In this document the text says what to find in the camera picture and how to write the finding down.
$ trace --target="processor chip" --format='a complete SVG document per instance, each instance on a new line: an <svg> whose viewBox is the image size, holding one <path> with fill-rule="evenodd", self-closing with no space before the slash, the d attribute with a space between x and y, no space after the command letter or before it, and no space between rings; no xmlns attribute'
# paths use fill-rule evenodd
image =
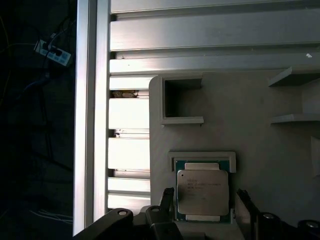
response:
<svg viewBox="0 0 320 240"><path fill-rule="evenodd" d="M228 173L224 170L179 170L177 202L180 214L227 215L229 213Z"/></svg>

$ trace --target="screw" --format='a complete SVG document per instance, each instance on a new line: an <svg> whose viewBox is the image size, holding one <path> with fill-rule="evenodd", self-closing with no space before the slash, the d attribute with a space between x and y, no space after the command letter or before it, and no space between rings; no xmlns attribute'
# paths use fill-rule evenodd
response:
<svg viewBox="0 0 320 240"><path fill-rule="evenodd" d="M271 213L265 213L265 214L263 214L263 216L264 216L266 219L274 219L274 218L275 218Z"/></svg>
<svg viewBox="0 0 320 240"><path fill-rule="evenodd" d="M126 215L127 212L126 212L126 211L119 211L118 214L121 215L121 216L123 216L123 215Z"/></svg>
<svg viewBox="0 0 320 240"><path fill-rule="evenodd" d="M317 229L319 228L319 225L313 221L307 221L305 223L309 228Z"/></svg>

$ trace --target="small debris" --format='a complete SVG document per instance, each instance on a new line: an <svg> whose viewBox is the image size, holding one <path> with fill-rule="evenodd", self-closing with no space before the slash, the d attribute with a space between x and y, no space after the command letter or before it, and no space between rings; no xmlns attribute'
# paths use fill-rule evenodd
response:
<svg viewBox="0 0 320 240"><path fill-rule="evenodd" d="M138 95L138 91L135 90L121 90L121 91L112 91L112 95L115 99L134 99Z"/></svg>

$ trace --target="power strip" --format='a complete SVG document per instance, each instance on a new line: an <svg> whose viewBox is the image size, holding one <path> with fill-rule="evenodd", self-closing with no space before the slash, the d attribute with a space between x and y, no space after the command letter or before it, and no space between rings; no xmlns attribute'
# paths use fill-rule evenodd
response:
<svg viewBox="0 0 320 240"><path fill-rule="evenodd" d="M43 45L46 44L47 42L43 41L40 39L40 44L36 44L34 47L34 50L43 55L43 56L47 56L48 59L52 60L52 61L55 61L57 62L58 64L61 64L63 66L67 66L69 60L70 60L70 57L71 57L71 54L67 51L64 51L60 48L57 48L55 46L52 46L53 48L59 50L62 52L62 54L60 56L57 56L54 52L49 52L45 49L43 49Z"/></svg>

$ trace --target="dark background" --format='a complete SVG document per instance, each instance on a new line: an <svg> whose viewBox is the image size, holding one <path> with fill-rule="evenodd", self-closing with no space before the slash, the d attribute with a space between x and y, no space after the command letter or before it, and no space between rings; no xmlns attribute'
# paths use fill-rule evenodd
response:
<svg viewBox="0 0 320 240"><path fill-rule="evenodd" d="M77 2L0 5L0 239L70 239L72 224L42 216L73 215ZM62 30L53 45L72 54L66 67L34 51ZM7 38L33 45L6 49Z"/></svg>

